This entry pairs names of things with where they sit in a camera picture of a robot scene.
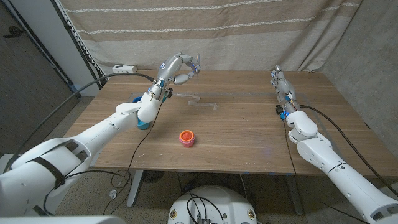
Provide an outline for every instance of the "power strip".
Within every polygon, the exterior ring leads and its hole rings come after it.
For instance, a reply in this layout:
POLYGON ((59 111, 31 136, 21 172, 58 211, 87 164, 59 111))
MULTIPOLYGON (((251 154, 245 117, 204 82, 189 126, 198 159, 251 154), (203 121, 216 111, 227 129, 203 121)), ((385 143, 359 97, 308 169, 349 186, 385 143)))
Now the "power strip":
POLYGON ((112 68, 113 73, 136 73, 137 66, 135 65, 115 65, 112 68))

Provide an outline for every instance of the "wooden table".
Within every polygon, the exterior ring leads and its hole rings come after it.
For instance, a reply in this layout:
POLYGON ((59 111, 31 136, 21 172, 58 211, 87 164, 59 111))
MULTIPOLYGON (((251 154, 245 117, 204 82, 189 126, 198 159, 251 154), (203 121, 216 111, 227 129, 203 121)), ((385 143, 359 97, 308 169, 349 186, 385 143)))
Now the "wooden table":
MULTIPOLYGON (((150 70, 140 72, 152 77, 157 74, 157 71, 150 70)), ((170 85, 174 95, 162 105, 156 124, 137 150, 131 168, 293 174, 284 126, 275 114, 278 101, 269 83, 269 74, 204 70, 199 79, 194 77, 180 86, 170 85), (188 105, 188 100, 193 98, 178 94, 199 96, 198 103, 216 103, 217 109, 188 105), (178 140, 179 134, 186 129, 196 136, 195 144, 190 148, 183 147, 178 140)), ((313 106, 328 115, 382 176, 398 176, 396 158, 324 74, 285 72, 285 77, 294 85, 298 103, 313 106)), ((112 77, 66 136, 74 136, 107 118, 118 104, 132 101, 147 91, 150 85, 142 77, 112 77)), ((347 163, 362 175, 374 176, 334 126, 313 111, 305 112, 347 163)), ((103 149, 95 167, 128 168, 136 146, 147 132, 131 129, 116 136, 103 149)), ((289 141, 289 145, 298 175, 323 174, 300 157, 295 144, 289 141)))

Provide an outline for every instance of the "white robotic arm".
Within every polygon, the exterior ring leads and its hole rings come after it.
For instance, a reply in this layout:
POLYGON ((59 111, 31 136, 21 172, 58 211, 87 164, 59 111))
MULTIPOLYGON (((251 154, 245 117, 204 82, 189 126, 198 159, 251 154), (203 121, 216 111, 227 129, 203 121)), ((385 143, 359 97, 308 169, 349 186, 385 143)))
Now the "white robotic arm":
POLYGON ((0 217, 24 215, 40 205, 49 192, 49 197, 54 197, 68 190, 80 175, 65 177, 87 170, 94 156, 115 135, 137 125, 137 117, 146 123, 155 120, 161 103, 172 95, 172 89, 166 86, 180 68, 175 66, 177 62, 195 68, 193 74, 200 70, 199 62, 183 53, 166 62, 170 63, 161 66, 140 102, 122 103, 114 114, 81 134, 45 141, 18 158, 10 171, 0 175, 0 217))
POLYGON ((365 221, 397 223, 398 201, 384 195, 334 152, 330 141, 318 132, 317 125, 300 110, 293 86, 284 78, 278 65, 271 77, 278 100, 283 104, 283 108, 277 107, 277 113, 293 128, 289 131, 289 138, 297 144, 300 156, 324 172, 365 221))

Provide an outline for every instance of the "pink cup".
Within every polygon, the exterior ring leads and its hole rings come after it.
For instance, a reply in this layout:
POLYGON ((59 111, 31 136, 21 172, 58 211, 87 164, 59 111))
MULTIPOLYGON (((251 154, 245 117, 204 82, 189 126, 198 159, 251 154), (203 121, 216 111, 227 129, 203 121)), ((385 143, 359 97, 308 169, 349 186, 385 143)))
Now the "pink cup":
POLYGON ((195 135, 193 134, 193 132, 191 132, 189 130, 185 130, 185 131, 181 132, 181 134, 180 134, 180 142, 185 147, 191 147, 193 145, 193 143, 195 142, 195 135))

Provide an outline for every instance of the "beige curtain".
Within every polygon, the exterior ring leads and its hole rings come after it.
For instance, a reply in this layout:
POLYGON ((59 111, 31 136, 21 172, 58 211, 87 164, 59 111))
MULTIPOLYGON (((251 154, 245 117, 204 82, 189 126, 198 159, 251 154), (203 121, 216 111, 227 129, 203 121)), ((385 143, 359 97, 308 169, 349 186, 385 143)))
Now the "beige curtain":
POLYGON ((106 72, 158 69, 177 52, 206 70, 313 71, 336 47, 361 0, 61 0, 106 72))

